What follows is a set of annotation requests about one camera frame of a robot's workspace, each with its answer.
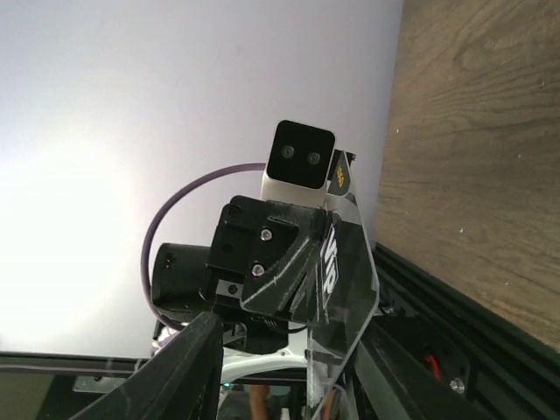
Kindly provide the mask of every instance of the camera housing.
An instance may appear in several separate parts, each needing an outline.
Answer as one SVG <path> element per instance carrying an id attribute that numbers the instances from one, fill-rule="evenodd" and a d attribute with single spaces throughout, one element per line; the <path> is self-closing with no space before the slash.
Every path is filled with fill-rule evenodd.
<path id="1" fill-rule="evenodd" d="M 331 131 L 281 121 L 262 175 L 261 200 L 321 207 L 335 144 Z"/>

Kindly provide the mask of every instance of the camera lens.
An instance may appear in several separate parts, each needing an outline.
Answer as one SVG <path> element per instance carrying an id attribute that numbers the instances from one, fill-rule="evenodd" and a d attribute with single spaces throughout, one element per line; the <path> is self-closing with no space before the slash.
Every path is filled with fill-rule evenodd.
<path id="1" fill-rule="evenodd" d="M 307 156 L 307 162 L 309 162 L 312 165 L 318 164 L 319 160 L 321 160 L 321 155 L 319 155 L 318 153 L 310 153 Z"/>
<path id="2" fill-rule="evenodd" d="M 284 146 L 282 148 L 282 156 L 286 159 L 293 158 L 294 156 L 294 148 L 291 146 Z"/>

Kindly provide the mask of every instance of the cable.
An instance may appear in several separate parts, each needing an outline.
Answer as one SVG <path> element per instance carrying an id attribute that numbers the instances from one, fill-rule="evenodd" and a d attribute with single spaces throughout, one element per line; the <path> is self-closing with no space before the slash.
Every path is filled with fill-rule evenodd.
<path id="1" fill-rule="evenodd" d="M 431 370 L 438 381 L 441 381 L 441 373 L 439 371 L 439 364 L 436 358 L 430 354 L 428 357 L 424 358 L 431 366 Z"/>
<path id="2" fill-rule="evenodd" d="M 265 164 L 235 164 L 233 166 L 228 166 L 226 168 L 210 172 L 175 192 L 157 211 L 156 215 L 148 226 L 145 237 L 143 238 L 142 254 L 140 255 L 140 277 L 142 279 L 143 294 L 146 297 L 148 306 L 150 307 L 156 318 L 159 320 L 159 322 L 161 322 L 163 325 L 169 326 L 173 330 L 177 331 L 183 329 L 183 326 L 180 323 L 167 318 L 162 313 L 159 313 L 159 311 L 151 302 L 150 251 L 151 245 L 154 241 L 154 236 L 158 231 L 159 224 L 167 215 L 167 213 L 173 208 L 173 206 L 175 206 L 181 199 L 196 190 L 198 187 L 203 186 L 204 184 L 213 181 L 214 179 L 225 177 L 233 173 L 263 171 L 264 167 Z"/>
<path id="3" fill-rule="evenodd" d="M 98 374 L 98 375 L 130 375 L 134 372 L 130 370 L 121 369 L 94 369 L 91 367 L 80 367 L 79 369 L 74 369 L 73 367 L 53 367 L 53 366 L 30 366 L 30 365 L 20 365 L 20 364 L 0 364 L 0 370 L 14 369 L 14 370 L 31 370 L 39 372 L 69 372 L 69 373 L 87 373 L 87 374 Z"/>
<path id="4" fill-rule="evenodd" d="M 339 391 L 339 394 L 341 394 L 345 400 L 345 402 L 348 401 L 348 395 L 347 395 L 347 391 L 344 389 L 344 387 L 340 386 L 338 383 L 335 383 L 334 385 L 332 385 L 332 389 L 336 389 L 337 391 Z M 340 406 L 343 405 L 341 402 L 338 403 L 338 407 L 336 407 L 335 413 L 337 413 L 337 416 L 335 416 L 335 418 L 338 418 L 338 412 L 340 410 Z M 320 417 L 319 419 L 323 420 L 330 420 L 331 418 L 331 414 L 332 412 L 329 413 L 320 413 Z"/>
<path id="5" fill-rule="evenodd" d="M 295 333 L 301 333 L 304 329 L 307 328 L 307 325 L 304 326 L 299 326 L 298 328 L 282 328 L 278 325 L 278 323 L 274 320 L 274 319 L 270 319 L 270 318 L 264 318 L 263 319 L 264 324 L 266 324 L 266 326 L 271 329 L 272 331 L 274 331 L 275 333 L 279 333 L 279 334 L 295 334 Z"/>

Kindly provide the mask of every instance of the wooden surface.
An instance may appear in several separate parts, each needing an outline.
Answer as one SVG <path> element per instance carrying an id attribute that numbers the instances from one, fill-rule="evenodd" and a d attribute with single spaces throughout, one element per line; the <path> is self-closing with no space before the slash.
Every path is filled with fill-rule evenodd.
<path id="1" fill-rule="evenodd" d="M 409 0 L 378 240 L 560 349 L 560 2 Z"/>

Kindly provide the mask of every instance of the black plastic mount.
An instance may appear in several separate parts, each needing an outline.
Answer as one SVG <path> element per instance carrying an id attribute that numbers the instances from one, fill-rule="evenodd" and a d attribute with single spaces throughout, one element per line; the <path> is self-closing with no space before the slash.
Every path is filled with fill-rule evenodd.
<path id="1" fill-rule="evenodd" d="M 319 208 L 233 197 L 214 234 L 207 261 L 212 280 L 203 297 L 254 314 L 307 323 L 304 279 L 319 262 L 328 217 Z M 233 286 L 237 298 L 218 293 L 224 281 Z"/>
<path id="2" fill-rule="evenodd" d="M 221 335 L 218 317 L 200 314 L 136 374 L 72 419 L 216 418 Z"/>

